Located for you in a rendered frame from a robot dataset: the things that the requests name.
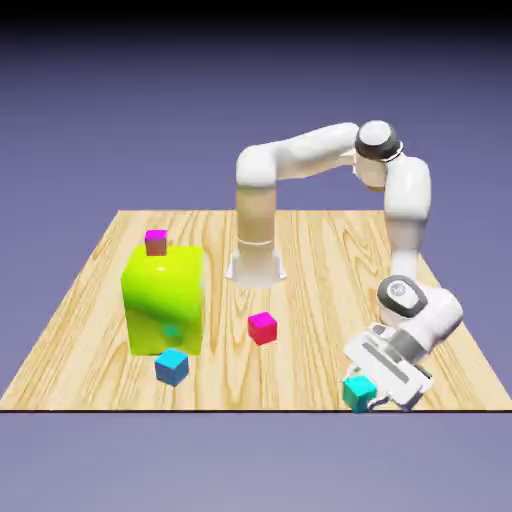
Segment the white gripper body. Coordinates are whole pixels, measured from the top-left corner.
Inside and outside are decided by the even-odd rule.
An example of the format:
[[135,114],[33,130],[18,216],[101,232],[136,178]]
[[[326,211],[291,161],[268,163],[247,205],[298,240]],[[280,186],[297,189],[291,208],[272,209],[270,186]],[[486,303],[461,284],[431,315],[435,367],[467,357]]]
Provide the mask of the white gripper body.
[[433,377],[389,347],[390,337],[383,337],[385,332],[367,330],[345,345],[344,354],[351,365],[344,379],[364,375],[377,387],[376,397],[387,395],[399,409],[410,411],[431,389]]

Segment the small teal cube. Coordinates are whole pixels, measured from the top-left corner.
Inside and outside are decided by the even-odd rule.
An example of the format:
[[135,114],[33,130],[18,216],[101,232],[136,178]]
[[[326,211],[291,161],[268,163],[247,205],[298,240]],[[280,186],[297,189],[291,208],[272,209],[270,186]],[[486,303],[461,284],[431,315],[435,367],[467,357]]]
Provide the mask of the small teal cube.
[[355,375],[343,380],[342,399],[354,412],[365,412],[368,403],[377,395],[377,387],[364,375]]

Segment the small red cube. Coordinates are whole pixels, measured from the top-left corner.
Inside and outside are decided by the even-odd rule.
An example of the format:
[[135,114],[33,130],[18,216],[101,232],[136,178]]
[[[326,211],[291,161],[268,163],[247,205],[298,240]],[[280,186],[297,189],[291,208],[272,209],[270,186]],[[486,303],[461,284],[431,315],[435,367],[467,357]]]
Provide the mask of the small red cube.
[[261,312],[248,317],[248,334],[258,345],[264,345],[277,339],[277,321],[268,312]]

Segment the small blue cube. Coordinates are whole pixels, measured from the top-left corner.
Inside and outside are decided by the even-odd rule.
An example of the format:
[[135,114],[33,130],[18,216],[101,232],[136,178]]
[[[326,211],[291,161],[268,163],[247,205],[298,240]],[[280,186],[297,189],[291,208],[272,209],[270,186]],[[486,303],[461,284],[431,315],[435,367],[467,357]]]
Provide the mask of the small blue cube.
[[169,348],[155,360],[156,378],[173,387],[178,386],[189,373],[189,358],[184,352]]

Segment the small magenta cube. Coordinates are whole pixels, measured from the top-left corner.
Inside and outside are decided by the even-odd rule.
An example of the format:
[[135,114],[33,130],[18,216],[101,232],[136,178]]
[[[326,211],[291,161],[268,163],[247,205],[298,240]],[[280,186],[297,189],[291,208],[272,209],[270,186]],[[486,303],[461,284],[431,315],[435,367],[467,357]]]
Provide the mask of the small magenta cube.
[[166,229],[147,230],[144,242],[147,256],[165,256],[167,254]]

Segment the large yellow-green box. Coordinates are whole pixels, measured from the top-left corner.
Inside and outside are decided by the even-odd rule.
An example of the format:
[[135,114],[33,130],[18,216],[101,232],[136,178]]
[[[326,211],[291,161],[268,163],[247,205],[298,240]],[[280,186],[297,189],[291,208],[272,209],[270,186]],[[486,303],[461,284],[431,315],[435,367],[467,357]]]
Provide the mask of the large yellow-green box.
[[174,348],[201,352],[203,337],[203,251],[172,245],[164,256],[133,250],[121,276],[130,351],[151,356]]

